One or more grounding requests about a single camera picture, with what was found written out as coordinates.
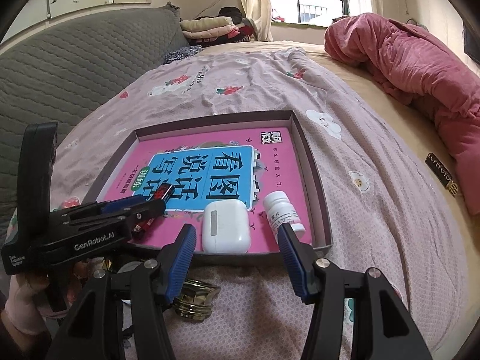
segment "quilted cushion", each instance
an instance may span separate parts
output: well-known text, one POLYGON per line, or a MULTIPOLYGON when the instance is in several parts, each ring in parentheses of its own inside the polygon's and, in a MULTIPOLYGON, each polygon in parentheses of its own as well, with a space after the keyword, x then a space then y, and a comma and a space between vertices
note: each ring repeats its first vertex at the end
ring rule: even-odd
POLYGON ((15 208, 25 127, 58 121, 58 140, 168 52, 188 46, 165 8, 120 9, 52 26, 0 55, 0 239, 15 208))

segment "pink quilt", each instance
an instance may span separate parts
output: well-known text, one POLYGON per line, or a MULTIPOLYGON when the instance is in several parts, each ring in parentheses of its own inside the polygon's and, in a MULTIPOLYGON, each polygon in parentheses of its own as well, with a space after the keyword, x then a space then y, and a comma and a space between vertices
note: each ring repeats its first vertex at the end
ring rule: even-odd
POLYGON ((470 214, 480 212, 480 78, 423 28, 373 13, 342 19, 325 33, 325 51, 361 66, 386 93, 435 123, 456 159, 470 214))

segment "windowsill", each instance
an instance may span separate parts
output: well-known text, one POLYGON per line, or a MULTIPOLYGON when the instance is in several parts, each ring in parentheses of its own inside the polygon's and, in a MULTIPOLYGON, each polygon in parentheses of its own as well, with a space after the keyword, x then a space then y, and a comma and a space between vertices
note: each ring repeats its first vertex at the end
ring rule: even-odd
POLYGON ((327 27, 316 26, 314 24, 303 24, 303 23, 285 23, 282 21, 272 21, 272 26, 274 27, 289 27, 289 28, 299 28, 304 30, 306 28, 315 28, 316 30, 326 30, 327 27))

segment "blue gripper pad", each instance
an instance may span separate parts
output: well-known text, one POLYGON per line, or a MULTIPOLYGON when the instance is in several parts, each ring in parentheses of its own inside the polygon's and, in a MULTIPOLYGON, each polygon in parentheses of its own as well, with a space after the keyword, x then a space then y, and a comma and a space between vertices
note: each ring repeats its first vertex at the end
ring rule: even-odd
POLYGON ((172 262, 168 274, 169 283, 165 291, 165 300, 168 304, 172 303, 174 297, 177 297, 182 290, 183 282, 187 277, 188 268, 190 267, 197 244, 195 227, 192 225, 184 225, 182 230, 186 226, 188 226, 187 233, 183 237, 181 245, 178 247, 177 255, 172 262))
POLYGON ((145 203, 145 196, 142 195, 133 195, 128 198, 123 198, 120 200, 114 200, 106 204, 102 208, 102 214, 111 214, 112 212, 120 211, 123 208, 132 207, 136 204, 145 203))
POLYGON ((297 251, 287 236, 287 231, 285 230, 284 225, 281 225, 278 228, 277 237, 278 247, 280 249, 280 253, 282 253, 283 263, 285 264, 286 270, 289 273, 295 295, 300 297, 302 302, 305 302, 309 298, 306 272, 300 263, 299 257, 297 256, 297 251))

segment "airpods case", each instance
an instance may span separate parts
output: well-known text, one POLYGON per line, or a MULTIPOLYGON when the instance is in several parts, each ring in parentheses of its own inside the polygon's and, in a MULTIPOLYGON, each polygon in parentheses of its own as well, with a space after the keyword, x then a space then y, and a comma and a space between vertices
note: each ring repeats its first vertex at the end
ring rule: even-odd
POLYGON ((219 200, 205 207, 202 225, 204 252, 243 254, 250 245, 250 224, 244 202, 219 200))

